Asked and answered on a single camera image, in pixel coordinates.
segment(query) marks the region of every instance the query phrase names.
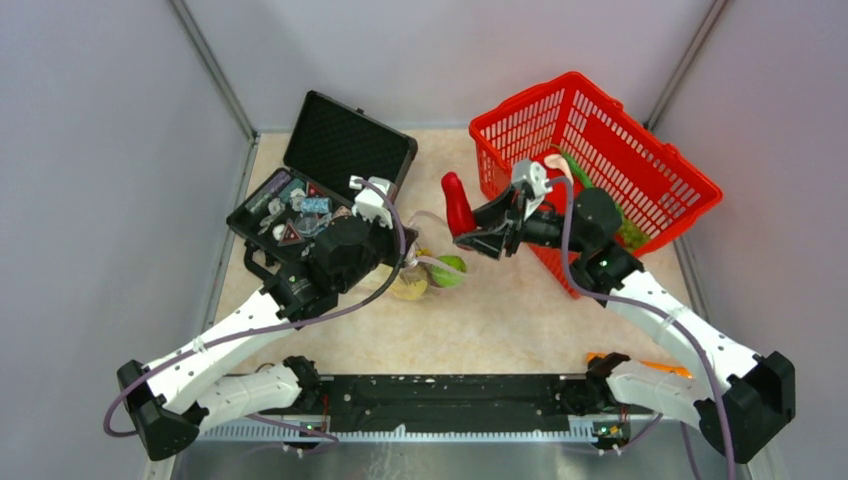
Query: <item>case lid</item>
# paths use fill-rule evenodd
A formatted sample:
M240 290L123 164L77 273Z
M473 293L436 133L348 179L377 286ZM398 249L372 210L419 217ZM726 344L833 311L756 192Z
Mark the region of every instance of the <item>case lid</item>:
M306 94L283 163L353 202L351 175L390 179L400 187L417 144L316 91Z

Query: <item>red plastic basket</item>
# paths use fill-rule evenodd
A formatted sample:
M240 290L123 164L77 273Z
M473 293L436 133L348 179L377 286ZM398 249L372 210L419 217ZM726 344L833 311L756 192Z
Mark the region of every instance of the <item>red plastic basket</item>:
M514 95L472 120L469 131L477 143L480 188L489 199L509 184L515 163L541 160L556 153L552 144L561 145L651 237L633 252L637 257L683 234L722 198L721 190L674 146L657 140L624 113L621 102L577 72ZM548 171L548 176L558 175ZM581 186L575 187L579 193ZM565 187L557 185L547 200L562 212ZM560 251L530 248L577 297L562 274Z

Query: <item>beige tabletop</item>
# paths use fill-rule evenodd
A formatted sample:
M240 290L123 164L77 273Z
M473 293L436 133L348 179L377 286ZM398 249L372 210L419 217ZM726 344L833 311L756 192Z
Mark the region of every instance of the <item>beige tabletop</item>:
M477 178L474 142L467 130L406 132L418 140L418 156L397 198L404 221L417 210L444 218L440 179L455 171L472 207L485 203ZM264 134L248 193L282 165L288 134ZM494 261L456 249L450 234L422 220L426 246L437 255L459 254L469 276L454 289L418 301L386 294L363 309L310 326L268 345L239 367L252 372L264 362L290 355L314 360L328 374L575 373L585 370L588 352L617 351L633 358L676 365L636 327L595 301L572 299L533 253L522 246L510 258ZM242 264L243 242L236 240L224 280L216 321L226 317L259 288ZM666 290L689 303L671 245L642 258ZM376 284L366 279L340 306L359 301Z

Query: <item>red chili pepper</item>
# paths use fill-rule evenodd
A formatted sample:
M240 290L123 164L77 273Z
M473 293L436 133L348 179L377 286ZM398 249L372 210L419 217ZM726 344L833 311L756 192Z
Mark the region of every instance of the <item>red chili pepper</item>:
M462 181L454 172L448 172L442 177L442 190L445 192L445 203L447 211L448 227L451 235L457 237L477 228L474 214L465 196Z

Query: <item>gray wall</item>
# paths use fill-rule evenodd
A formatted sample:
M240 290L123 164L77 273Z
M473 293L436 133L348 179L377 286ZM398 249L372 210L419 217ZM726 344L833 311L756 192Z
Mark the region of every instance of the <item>gray wall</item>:
M461 126L580 70L647 120L710 0L189 0L254 127L325 90L397 127Z
M245 152L165 0L3 2L0 476L139 477L115 370L198 325Z
M659 135L725 192L689 234L712 319L798 373L793 478L844 478L848 3L735 2Z

